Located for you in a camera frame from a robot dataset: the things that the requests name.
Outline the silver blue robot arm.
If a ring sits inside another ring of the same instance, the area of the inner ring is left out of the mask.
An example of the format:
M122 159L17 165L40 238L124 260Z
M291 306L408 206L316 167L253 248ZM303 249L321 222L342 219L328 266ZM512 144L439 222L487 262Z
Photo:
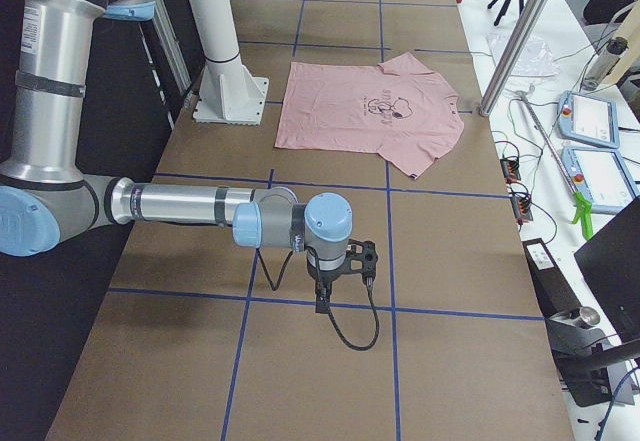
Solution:
M32 256L91 229L132 221L222 226L236 244L307 257L316 309L359 258L352 211L340 195L307 203L286 188L235 189L137 183L76 165L94 22L147 21L154 0L24 0L14 131L1 165L1 250Z

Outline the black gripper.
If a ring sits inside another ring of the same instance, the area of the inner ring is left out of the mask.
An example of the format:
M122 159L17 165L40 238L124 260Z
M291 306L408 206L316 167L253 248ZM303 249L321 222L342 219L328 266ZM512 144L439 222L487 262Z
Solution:
M317 266L311 256L307 257L307 271L314 280L315 287L315 312L318 314L328 314L330 308L330 297L332 294L332 283L340 276L347 273L349 261L343 263L332 270L322 270Z

